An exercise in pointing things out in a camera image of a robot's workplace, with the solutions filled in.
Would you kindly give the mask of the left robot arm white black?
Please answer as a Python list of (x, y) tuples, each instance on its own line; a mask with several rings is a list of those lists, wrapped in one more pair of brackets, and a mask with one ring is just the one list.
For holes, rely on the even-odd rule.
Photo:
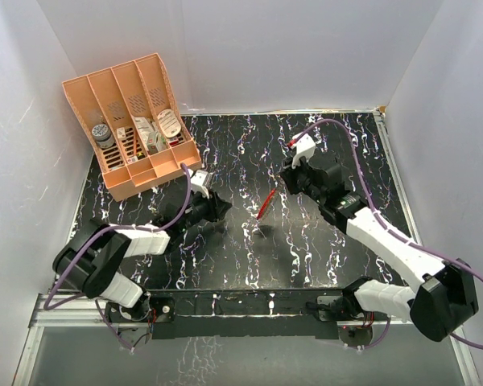
[(140, 229), (92, 218), (56, 255), (52, 268), (83, 296), (103, 298), (129, 320), (143, 321), (150, 313), (150, 296), (119, 272), (123, 260), (163, 255), (180, 244), (189, 228), (202, 221), (220, 222), (231, 208), (232, 204), (215, 191), (207, 197), (195, 192), (184, 211), (168, 204)]

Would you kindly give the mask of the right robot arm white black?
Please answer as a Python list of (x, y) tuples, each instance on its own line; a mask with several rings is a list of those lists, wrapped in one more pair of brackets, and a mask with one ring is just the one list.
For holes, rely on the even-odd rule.
[(377, 221), (367, 201), (346, 187), (339, 165), (320, 170), (305, 157), (287, 157), (279, 175), (290, 194), (309, 197), (327, 223), (381, 257), (406, 281), (399, 286), (362, 277), (346, 286), (342, 306), (350, 318), (386, 314), (412, 322), (439, 342), (477, 313), (476, 286), (465, 263), (432, 257), (397, 228)]

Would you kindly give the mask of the red keyring with keys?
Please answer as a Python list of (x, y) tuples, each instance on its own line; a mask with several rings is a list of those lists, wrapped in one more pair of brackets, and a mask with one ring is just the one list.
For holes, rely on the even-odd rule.
[(278, 178), (276, 180), (276, 186), (270, 191), (256, 216), (257, 221), (263, 221), (266, 218), (269, 210), (272, 208), (273, 202), (280, 196), (285, 188), (285, 182), (281, 178)]

